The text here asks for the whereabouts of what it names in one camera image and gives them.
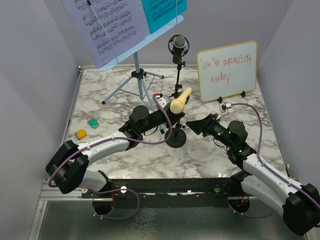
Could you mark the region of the black round-base mic stand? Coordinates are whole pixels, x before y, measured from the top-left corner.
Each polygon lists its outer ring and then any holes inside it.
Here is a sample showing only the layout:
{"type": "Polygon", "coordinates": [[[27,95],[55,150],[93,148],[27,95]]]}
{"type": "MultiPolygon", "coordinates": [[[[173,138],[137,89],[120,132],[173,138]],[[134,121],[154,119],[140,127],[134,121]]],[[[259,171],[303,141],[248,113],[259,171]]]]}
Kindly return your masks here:
{"type": "Polygon", "coordinates": [[[171,148],[181,148],[187,140],[187,135],[184,132],[183,128],[185,128],[180,120],[177,121],[175,127],[172,128],[172,134],[169,139],[166,141],[166,144],[171,148]]]}

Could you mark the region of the cream toy microphone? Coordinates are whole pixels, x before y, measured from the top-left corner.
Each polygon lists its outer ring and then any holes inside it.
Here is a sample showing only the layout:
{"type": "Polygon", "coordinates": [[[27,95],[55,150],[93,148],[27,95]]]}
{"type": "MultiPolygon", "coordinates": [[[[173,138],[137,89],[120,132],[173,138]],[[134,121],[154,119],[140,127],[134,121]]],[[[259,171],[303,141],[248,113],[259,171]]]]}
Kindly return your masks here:
{"type": "Polygon", "coordinates": [[[173,114],[180,114],[184,111],[187,98],[191,95],[192,88],[187,87],[179,96],[170,103],[170,111],[173,114]]]}

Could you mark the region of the black studio microphone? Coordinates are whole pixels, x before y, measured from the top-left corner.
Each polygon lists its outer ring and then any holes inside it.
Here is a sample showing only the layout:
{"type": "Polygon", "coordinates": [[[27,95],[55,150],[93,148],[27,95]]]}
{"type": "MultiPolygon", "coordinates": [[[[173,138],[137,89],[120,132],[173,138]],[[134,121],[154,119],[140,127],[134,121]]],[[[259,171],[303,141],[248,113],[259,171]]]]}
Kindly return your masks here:
{"type": "Polygon", "coordinates": [[[186,62],[183,61],[183,57],[189,52],[190,43],[185,36],[176,34],[169,39],[168,49],[172,54],[172,62],[177,66],[177,77],[174,93],[172,93],[170,96],[171,98],[176,99],[181,94],[180,89],[183,87],[180,84],[180,72],[182,67],[186,66],[186,62]]]}

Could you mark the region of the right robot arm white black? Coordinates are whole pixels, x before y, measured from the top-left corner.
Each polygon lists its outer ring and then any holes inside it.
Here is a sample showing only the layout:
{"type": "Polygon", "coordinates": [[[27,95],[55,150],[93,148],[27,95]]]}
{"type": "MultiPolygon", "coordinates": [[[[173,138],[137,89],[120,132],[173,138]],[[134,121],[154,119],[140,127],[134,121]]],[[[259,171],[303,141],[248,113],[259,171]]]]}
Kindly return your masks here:
{"type": "Polygon", "coordinates": [[[247,142],[245,125],[233,120],[228,127],[209,114],[201,120],[188,121],[186,125],[197,135],[211,136],[228,149],[228,159],[246,176],[230,182],[229,189],[240,196],[244,192],[261,200],[275,210],[285,225],[296,235],[303,236],[320,225],[320,194],[308,183],[302,184],[283,174],[247,142]]]}

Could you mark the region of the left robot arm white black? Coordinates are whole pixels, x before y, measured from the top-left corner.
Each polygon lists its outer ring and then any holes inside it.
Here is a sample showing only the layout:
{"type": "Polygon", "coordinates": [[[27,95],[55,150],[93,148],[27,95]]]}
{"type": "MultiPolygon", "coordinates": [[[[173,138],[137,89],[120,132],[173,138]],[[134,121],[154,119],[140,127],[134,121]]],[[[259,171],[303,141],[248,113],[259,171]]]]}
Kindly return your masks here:
{"type": "Polygon", "coordinates": [[[88,167],[107,156],[144,144],[143,134],[162,124],[171,132],[172,126],[184,116],[184,112],[175,114],[163,108],[150,113],[146,106],[138,105],[128,121],[110,136],[89,143],[64,142],[45,167],[48,185],[58,188],[62,194],[82,188],[94,191],[101,198],[106,197],[111,190],[110,179],[102,171],[91,171],[88,167]]]}

